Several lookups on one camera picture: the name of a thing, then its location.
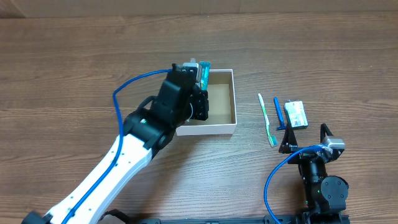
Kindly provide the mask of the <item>white soap bar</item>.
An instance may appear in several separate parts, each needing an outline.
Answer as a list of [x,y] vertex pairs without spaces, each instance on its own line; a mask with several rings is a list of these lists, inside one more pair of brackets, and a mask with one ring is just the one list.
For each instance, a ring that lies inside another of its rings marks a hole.
[[288,122],[293,129],[308,127],[308,120],[302,101],[288,101],[284,104],[284,109]]

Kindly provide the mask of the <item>blue disposable razor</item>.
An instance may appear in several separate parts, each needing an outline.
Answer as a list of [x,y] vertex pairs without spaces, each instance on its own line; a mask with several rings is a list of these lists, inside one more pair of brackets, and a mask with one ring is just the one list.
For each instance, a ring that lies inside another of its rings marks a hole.
[[279,120],[279,127],[277,127],[276,130],[277,131],[284,130],[286,128],[286,125],[284,123],[284,117],[282,115],[282,110],[280,108],[279,100],[277,97],[274,97],[274,106]]

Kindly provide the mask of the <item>green white toothbrush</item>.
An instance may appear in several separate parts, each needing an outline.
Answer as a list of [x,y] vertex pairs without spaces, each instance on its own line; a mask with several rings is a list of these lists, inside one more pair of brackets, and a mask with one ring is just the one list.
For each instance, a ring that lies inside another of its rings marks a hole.
[[266,133],[267,133],[267,138],[268,138],[269,144],[271,147],[275,147],[277,145],[277,140],[276,140],[276,137],[273,136],[270,132],[270,122],[269,122],[269,118],[267,116],[267,111],[265,108],[263,97],[260,93],[257,94],[257,97],[259,99],[259,103],[260,103],[260,106],[261,106],[261,109],[263,112],[264,121],[265,121],[265,125],[266,125]]

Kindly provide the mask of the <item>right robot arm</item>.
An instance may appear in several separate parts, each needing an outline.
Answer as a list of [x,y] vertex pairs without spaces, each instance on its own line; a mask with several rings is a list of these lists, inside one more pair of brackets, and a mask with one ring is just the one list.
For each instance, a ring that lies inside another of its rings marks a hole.
[[327,125],[320,126],[320,151],[306,150],[297,154],[289,164],[297,164],[303,179],[306,207],[290,216],[284,223],[347,224],[346,209],[349,185],[343,178],[328,175],[325,164],[337,160],[345,143],[334,136]]

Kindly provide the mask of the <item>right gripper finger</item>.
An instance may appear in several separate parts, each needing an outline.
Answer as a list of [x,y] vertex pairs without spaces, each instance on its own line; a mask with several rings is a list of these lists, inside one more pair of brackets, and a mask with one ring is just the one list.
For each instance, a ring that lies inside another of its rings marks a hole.
[[291,154],[298,151],[298,143],[294,134],[294,130],[290,123],[287,124],[285,129],[284,138],[280,144],[279,153]]
[[328,126],[323,123],[320,126],[320,142],[326,144],[328,141],[333,140],[333,134]]

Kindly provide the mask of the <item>green Colgate toothpaste tube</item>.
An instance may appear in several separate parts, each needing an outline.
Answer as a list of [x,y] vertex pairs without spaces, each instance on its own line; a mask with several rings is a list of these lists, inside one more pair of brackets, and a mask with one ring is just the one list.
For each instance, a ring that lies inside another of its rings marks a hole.
[[200,80],[200,86],[202,90],[207,90],[208,89],[208,80],[209,80],[209,74],[210,74],[210,67],[211,63],[210,62],[200,62],[200,68],[201,68],[201,80]]

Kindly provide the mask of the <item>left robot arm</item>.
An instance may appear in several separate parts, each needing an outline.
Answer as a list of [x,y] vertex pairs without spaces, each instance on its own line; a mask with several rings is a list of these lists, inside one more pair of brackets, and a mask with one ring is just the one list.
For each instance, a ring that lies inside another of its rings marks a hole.
[[84,181],[45,215],[32,211],[30,223],[98,223],[124,186],[173,138],[189,119],[208,119],[210,63],[172,64],[164,71],[158,95],[147,97],[126,118],[113,96],[119,134],[108,153]]

